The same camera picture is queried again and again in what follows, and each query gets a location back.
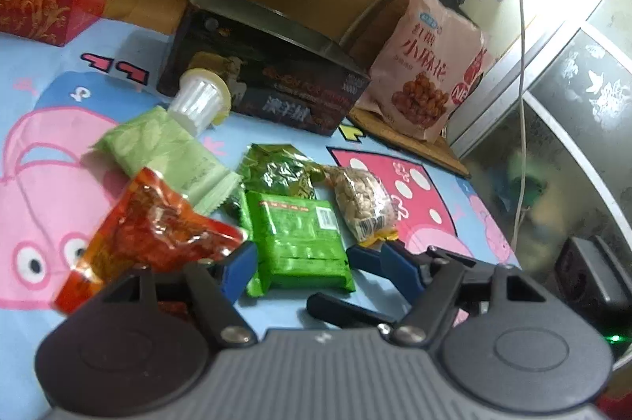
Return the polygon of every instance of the white cable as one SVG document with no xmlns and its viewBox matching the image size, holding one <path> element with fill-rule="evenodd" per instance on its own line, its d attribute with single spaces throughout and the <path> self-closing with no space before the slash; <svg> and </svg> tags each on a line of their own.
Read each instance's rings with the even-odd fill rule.
<svg viewBox="0 0 632 420">
<path fill-rule="evenodd" d="M 520 114 L 520 146 L 522 150 L 522 170 L 520 173 L 520 195 L 517 199 L 516 216 L 514 217 L 514 230 L 511 237 L 511 249 L 516 251 L 517 232 L 520 228 L 520 213 L 522 210 L 522 202 L 525 199 L 525 184 L 527 182 L 527 126 L 525 123 L 525 102 L 523 100 L 523 92 L 525 88 L 525 2 L 519 0 L 520 3 L 520 80 L 518 82 L 517 102 Z"/>
</svg>

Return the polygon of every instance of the green snack package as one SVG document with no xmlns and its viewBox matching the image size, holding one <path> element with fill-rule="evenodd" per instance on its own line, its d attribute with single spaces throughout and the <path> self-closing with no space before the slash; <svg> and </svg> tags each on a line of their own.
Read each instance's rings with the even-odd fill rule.
<svg viewBox="0 0 632 420">
<path fill-rule="evenodd" d="M 143 167 L 159 172 L 202 215 L 222 204 L 241 180 L 162 107 L 112 128 L 94 148 L 111 154 L 130 177 Z"/>
<path fill-rule="evenodd" d="M 239 208 L 239 225 L 248 233 L 248 240 L 252 240 L 252 219 L 250 218 L 250 210 L 246 202 L 246 191 L 243 186 L 239 184 L 236 193 L 237 200 L 241 207 Z"/>
<path fill-rule="evenodd" d="M 355 290 L 330 202 L 246 192 L 246 203 L 259 255 L 249 296 L 270 286 Z"/>
<path fill-rule="evenodd" d="M 289 144 L 252 144 L 237 172 L 247 191 L 305 199 L 316 199 L 312 178 L 325 178 L 317 163 Z"/>
</svg>

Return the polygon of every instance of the light green snack wrapper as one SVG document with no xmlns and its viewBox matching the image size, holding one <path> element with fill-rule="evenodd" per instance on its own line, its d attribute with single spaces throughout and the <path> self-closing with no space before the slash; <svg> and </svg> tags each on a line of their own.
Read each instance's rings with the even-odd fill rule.
<svg viewBox="0 0 632 420">
<path fill-rule="evenodd" d="M 94 148 L 112 155 L 129 177 L 143 167 L 161 173 L 202 215 L 222 204 L 241 180 L 162 107 L 112 128 Z"/>
<path fill-rule="evenodd" d="M 329 201 L 246 192 L 246 203 L 259 257 L 249 296 L 270 286 L 355 290 Z"/>
</svg>

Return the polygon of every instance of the metal screw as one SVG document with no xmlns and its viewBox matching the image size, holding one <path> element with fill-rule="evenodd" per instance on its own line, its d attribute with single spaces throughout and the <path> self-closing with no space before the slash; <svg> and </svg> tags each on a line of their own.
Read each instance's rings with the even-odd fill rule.
<svg viewBox="0 0 632 420">
<path fill-rule="evenodd" d="M 391 331 L 393 330 L 393 328 L 391 328 L 391 326 L 388 324 L 378 324 L 377 330 L 380 331 L 380 334 L 384 338 L 387 338 L 391 334 Z"/>
<path fill-rule="evenodd" d="M 320 333 L 314 337 L 314 340 L 318 341 L 318 343 L 327 343 L 328 341 L 333 340 L 334 337 L 330 335 L 328 332 Z"/>
<path fill-rule="evenodd" d="M 424 330 L 414 326 L 400 326 L 395 329 L 393 336 L 402 345 L 418 345 L 426 339 Z"/>
<path fill-rule="evenodd" d="M 215 19 L 215 17 L 209 17 L 204 22 L 204 28 L 206 28 L 209 31 L 216 31 L 217 28 L 219 28 L 219 21 Z"/>
<path fill-rule="evenodd" d="M 225 327 L 219 335 L 223 341 L 227 341 L 228 343 L 242 344 L 252 340 L 252 333 L 241 326 Z"/>
</svg>

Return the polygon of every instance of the cartoon pig print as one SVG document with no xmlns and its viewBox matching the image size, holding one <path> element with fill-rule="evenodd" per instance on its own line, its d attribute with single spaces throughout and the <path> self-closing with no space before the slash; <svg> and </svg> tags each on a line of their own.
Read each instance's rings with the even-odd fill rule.
<svg viewBox="0 0 632 420">
<path fill-rule="evenodd" d="M 397 211 L 399 239 L 418 255 L 429 246 L 471 256 L 441 195 L 422 165 L 394 156 L 329 148 L 338 165 L 371 171 L 380 178 Z"/>
<path fill-rule="evenodd" d="M 78 107 L 49 108 L 9 131 L 0 177 L 0 308 L 50 307 L 126 183 L 113 164 L 82 156 L 115 125 Z M 42 147 L 71 161 L 22 163 Z"/>
<path fill-rule="evenodd" d="M 514 256 L 511 246 L 507 243 L 507 239 L 502 234 L 498 224 L 496 224 L 494 218 L 489 213 L 489 210 L 484 205 L 483 201 L 478 197 L 472 185 L 469 181 L 462 178 L 456 180 L 458 187 L 465 193 L 472 210 L 478 216 L 480 221 L 485 226 L 485 238 L 487 245 L 491 249 L 492 253 L 498 260 L 498 263 L 507 263 Z"/>
</svg>

